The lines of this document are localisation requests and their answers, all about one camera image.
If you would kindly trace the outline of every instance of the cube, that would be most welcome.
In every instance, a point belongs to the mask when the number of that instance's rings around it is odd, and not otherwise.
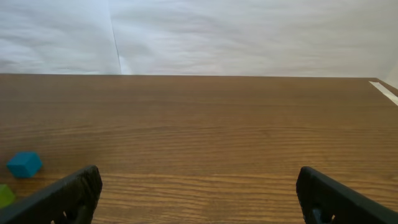
[[[36,152],[19,152],[8,163],[7,168],[14,177],[33,177],[42,167],[42,161]]]
[[[0,208],[11,204],[15,199],[14,193],[6,184],[0,184]]]

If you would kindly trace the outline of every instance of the green cube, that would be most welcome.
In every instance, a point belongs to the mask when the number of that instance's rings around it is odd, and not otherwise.
[[[0,208],[11,204],[15,199],[14,193],[6,184],[0,184]]]

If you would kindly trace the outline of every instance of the brown wooden surface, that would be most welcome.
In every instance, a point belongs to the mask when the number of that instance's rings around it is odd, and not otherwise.
[[[87,164],[93,223],[303,223],[302,166],[398,211],[398,106],[354,78],[0,76],[0,182]],[[37,151],[43,169],[6,162]]]

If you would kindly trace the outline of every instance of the tape strip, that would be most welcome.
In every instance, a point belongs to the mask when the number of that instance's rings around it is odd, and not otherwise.
[[[378,82],[370,82],[374,87],[376,87],[382,94],[388,97],[391,101],[393,101],[398,106],[398,97],[390,92],[386,87]]]

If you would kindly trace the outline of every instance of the blue block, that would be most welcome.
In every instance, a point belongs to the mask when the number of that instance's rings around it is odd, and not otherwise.
[[[14,177],[33,177],[42,167],[42,161],[36,152],[19,152],[8,163],[7,168]]]

